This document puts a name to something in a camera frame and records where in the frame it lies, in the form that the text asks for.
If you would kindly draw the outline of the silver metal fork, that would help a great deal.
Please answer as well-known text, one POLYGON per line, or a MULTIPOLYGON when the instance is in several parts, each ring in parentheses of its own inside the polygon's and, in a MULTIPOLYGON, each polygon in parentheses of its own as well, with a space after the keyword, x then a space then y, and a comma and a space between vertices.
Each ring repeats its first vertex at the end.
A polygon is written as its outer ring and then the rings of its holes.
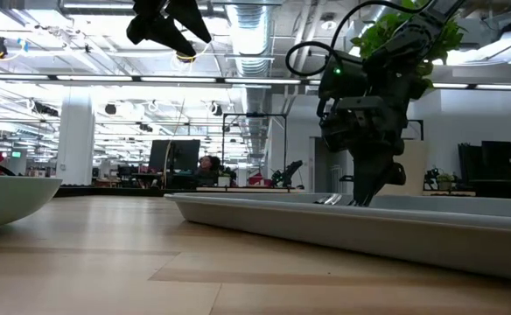
POLYGON ((335 206, 343 199, 342 194, 333 193, 315 201, 315 204, 335 206))

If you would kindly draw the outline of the long ceiling light strip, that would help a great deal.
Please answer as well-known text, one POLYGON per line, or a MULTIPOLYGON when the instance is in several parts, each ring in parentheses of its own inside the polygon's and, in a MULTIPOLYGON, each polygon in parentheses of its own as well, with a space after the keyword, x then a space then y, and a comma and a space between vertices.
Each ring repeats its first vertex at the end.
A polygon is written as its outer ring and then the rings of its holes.
POLYGON ((132 75, 69 75, 0 73, 3 81, 77 81, 77 82, 152 82, 152 83, 195 83, 195 84, 246 84, 246 85, 300 85, 303 80, 265 78, 226 78, 226 77, 185 77, 185 76, 132 76, 132 75))

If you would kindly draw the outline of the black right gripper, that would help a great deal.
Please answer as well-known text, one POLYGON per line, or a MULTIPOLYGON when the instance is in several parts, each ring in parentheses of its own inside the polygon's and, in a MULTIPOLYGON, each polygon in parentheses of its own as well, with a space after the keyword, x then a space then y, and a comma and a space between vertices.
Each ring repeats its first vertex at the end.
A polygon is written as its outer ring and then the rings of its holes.
POLYGON ((353 161, 353 203, 367 207, 391 186, 404 186, 407 175, 394 158, 404 152, 408 97, 372 95, 318 101, 321 137, 331 152, 349 151, 353 161))

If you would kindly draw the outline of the pale grey rectangular tray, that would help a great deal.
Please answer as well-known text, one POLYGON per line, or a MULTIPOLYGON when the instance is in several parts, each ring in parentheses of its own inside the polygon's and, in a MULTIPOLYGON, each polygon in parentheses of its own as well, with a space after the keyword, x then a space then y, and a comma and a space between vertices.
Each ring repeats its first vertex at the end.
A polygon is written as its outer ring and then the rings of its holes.
POLYGON ((332 193, 167 195, 191 222, 511 280, 511 199, 332 193))

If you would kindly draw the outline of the silver ventilation duct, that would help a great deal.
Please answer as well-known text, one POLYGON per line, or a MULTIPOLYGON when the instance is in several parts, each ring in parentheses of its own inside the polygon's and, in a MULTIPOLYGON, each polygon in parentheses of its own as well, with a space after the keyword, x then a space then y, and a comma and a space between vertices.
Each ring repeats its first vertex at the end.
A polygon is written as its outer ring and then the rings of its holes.
MULTIPOLYGON (((270 53, 272 31, 271 8, 255 4, 229 4, 225 6, 230 21, 236 71, 241 78, 265 78, 270 74, 271 61, 264 57, 270 53)), ((263 87, 245 87, 242 105, 247 114, 270 114, 270 92, 263 87)), ((247 118, 250 153, 263 155, 267 141, 269 118, 247 118)))

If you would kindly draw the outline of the black metal frame stand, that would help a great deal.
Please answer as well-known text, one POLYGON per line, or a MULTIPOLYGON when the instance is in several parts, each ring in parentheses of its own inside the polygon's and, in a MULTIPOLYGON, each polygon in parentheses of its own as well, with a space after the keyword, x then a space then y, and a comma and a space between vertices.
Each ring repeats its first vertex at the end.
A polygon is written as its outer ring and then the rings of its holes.
POLYGON ((266 160, 267 166, 271 167, 273 157, 282 154, 283 165, 279 170, 285 170, 287 167, 287 115, 286 114, 266 114, 257 112, 248 112, 244 114, 225 113, 221 124, 221 160, 224 161, 227 155, 226 134, 228 128, 238 127, 241 132, 241 145, 244 146, 246 153, 242 155, 248 162, 266 160), (273 151, 273 129, 282 131, 283 148, 272 157, 268 157, 269 151, 273 151))

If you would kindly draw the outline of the green leafy plant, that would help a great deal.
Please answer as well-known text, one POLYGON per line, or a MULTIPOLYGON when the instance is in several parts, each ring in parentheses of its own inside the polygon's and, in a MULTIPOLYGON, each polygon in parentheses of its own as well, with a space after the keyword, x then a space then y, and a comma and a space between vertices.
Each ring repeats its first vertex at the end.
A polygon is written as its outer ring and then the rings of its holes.
POLYGON ((360 48, 364 70, 373 88, 393 87, 408 80, 409 98, 418 100, 433 87, 429 78, 435 60, 446 60, 460 46, 465 30, 456 15, 466 0, 369 0, 393 9, 362 35, 352 39, 360 48))

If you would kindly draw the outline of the small potted plant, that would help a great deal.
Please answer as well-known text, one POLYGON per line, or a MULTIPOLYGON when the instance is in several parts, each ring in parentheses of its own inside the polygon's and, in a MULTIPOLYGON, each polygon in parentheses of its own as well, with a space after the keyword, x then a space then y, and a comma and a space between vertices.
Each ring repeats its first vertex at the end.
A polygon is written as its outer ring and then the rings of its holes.
POLYGON ((450 191, 454 182, 454 176, 449 173, 441 173, 437 175, 436 182, 439 191, 450 191))

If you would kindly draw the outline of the black monitors on desk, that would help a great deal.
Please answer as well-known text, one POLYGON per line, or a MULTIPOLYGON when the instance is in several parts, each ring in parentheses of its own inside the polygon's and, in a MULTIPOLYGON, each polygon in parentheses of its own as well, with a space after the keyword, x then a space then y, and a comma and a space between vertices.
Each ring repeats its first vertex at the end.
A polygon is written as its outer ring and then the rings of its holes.
POLYGON ((482 141, 480 146, 458 145, 462 179, 511 180, 511 142, 482 141))

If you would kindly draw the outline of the wooden background table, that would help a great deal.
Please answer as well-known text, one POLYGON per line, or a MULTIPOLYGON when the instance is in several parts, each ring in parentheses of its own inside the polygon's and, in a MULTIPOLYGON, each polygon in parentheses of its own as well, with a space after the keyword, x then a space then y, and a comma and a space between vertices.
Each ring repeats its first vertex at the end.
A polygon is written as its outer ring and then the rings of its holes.
POLYGON ((246 187, 198 187, 195 193, 305 193, 305 190, 297 188, 273 188, 262 186, 246 187))

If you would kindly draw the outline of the white square column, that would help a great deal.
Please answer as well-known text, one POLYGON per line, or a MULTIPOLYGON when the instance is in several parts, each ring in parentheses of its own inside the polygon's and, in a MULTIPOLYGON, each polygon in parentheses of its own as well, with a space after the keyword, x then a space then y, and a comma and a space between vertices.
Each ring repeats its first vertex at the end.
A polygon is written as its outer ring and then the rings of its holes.
POLYGON ((86 87, 66 87, 62 99, 56 176, 63 185, 92 183, 95 109, 86 87))

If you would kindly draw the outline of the light wooden board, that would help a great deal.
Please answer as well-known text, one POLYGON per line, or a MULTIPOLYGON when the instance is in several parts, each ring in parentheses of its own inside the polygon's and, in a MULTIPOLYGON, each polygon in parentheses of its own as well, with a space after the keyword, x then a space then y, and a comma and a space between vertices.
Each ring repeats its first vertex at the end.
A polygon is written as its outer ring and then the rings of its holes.
POLYGON ((383 195, 422 196, 424 190, 424 174, 427 165, 428 147, 426 142, 405 140, 405 150, 395 161, 401 164, 406 173, 404 185, 385 185, 379 192, 383 195))

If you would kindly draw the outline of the white bowl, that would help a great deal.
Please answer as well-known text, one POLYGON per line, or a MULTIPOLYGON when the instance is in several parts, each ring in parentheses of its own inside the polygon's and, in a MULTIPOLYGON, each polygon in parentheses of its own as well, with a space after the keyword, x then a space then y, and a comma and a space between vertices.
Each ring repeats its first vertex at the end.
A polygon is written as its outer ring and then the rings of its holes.
POLYGON ((37 212, 59 190, 60 178, 0 176, 0 226, 37 212))

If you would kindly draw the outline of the black computer monitor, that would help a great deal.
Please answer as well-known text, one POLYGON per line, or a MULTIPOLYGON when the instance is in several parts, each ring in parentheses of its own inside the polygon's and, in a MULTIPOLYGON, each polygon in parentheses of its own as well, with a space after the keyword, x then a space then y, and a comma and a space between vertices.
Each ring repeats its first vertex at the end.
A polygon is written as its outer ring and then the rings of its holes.
POLYGON ((194 171, 198 166, 200 140, 154 140, 150 148, 149 168, 194 171))

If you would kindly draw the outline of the person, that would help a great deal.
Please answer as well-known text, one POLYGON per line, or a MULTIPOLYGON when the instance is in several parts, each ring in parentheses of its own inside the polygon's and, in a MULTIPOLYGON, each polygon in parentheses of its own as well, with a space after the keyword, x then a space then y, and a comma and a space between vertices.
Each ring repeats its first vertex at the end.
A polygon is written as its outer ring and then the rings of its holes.
POLYGON ((214 186, 218 183, 221 160, 214 156, 199 159, 199 167, 194 173, 198 186, 214 186))

